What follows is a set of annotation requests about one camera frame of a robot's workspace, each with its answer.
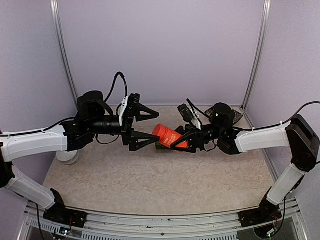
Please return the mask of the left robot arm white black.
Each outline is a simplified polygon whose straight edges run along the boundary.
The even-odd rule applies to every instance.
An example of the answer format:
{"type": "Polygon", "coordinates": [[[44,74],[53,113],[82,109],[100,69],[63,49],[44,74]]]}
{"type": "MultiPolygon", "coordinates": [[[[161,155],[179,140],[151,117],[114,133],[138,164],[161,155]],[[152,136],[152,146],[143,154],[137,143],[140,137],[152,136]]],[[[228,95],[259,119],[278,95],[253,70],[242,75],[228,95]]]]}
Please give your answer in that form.
{"type": "Polygon", "coordinates": [[[0,186],[40,205],[63,223],[70,218],[61,195],[23,174],[13,161],[27,156],[60,152],[76,154],[98,135],[120,136],[129,151],[138,151],[159,141],[159,137],[135,131],[133,122],[156,119],[159,113],[140,103],[140,94],[132,93],[121,102],[115,115],[103,99],[101,91],[93,90],[77,99],[75,117],[33,131],[4,132],[0,136],[0,186]]]}

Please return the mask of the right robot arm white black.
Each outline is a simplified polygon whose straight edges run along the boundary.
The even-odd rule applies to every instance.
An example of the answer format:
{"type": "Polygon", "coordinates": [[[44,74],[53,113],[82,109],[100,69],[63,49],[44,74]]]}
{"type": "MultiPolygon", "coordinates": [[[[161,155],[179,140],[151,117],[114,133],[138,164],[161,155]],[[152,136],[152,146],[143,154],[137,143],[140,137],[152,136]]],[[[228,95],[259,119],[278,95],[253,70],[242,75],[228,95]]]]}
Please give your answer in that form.
{"type": "Polygon", "coordinates": [[[256,218],[266,222],[286,196],[294,190],[305,174],[319,162],[320,139],[306,120],[296,113],[278,124],[245,130],[235,127],[236,112],[225,103],[219,102],[208,115],[209,124],[195,126],[192,119],[197,115],[185,105],[178,107],[187,125],[184,134],[170,145],[172,150],[195,153],[205,150],[205,145],[216,141],[216,146],[227,155],[273,148],[289,148],[292,159],[274,186],[266,193],[262,206],[256,210],[256,218]]]}

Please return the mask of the green weekly pill organizer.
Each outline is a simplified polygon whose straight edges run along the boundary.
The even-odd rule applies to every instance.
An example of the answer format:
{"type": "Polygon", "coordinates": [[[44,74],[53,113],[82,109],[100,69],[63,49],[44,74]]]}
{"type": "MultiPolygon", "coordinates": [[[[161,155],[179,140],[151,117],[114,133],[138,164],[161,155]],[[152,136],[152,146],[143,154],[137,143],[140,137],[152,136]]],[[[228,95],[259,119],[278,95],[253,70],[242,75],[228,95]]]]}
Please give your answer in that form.
{"type": "Polygon", "coordinates": [[[155,149],[156,150],[171,150],[170,147],[164,146],[164,145],[160,144],[159,142],[155,143],[155,149]]]}

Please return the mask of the orange pill bottle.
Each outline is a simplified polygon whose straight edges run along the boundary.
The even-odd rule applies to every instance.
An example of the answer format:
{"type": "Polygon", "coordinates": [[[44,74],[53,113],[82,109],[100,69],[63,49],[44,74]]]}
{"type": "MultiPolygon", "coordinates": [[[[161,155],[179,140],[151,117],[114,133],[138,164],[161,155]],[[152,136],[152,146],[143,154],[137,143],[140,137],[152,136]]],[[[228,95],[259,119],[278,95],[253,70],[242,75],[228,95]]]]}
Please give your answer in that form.
{"type": "Polygon", "coordinates": [[[162,124],[157,124],[152,131],[152,135],[159,137],[158,143],[164,147],[171,148],[171,144],[179,140],[183,135],[166,127],[162,124]]]}

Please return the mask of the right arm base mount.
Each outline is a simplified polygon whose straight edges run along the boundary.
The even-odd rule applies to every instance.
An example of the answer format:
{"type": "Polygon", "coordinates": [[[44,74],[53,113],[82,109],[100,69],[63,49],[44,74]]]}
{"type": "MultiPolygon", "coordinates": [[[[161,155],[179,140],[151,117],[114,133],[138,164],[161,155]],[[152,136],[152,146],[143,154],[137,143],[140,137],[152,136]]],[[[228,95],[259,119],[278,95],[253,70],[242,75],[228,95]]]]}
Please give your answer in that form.
{"type": "Polygon", "coordinates": [[[258,207],[244,210],[240,211],[238,216],[242,228],[271,222],[283,217],[279,207],[274,209],[268,207],[258,207]]]}

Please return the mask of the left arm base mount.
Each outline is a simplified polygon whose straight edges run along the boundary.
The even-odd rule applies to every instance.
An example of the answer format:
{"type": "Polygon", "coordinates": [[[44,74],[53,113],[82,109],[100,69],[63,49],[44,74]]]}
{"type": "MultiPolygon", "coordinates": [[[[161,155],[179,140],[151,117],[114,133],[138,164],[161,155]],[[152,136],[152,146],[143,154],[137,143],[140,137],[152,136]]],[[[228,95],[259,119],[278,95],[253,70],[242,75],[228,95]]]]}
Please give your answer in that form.
{"type": "Polygon", "coordinates": [[[84,211],[65,207],[52,207],[49,210],[45,210],[43,214],[43,218],[46,220],[77,228],[84,228],[87,216],[84,211]]]}

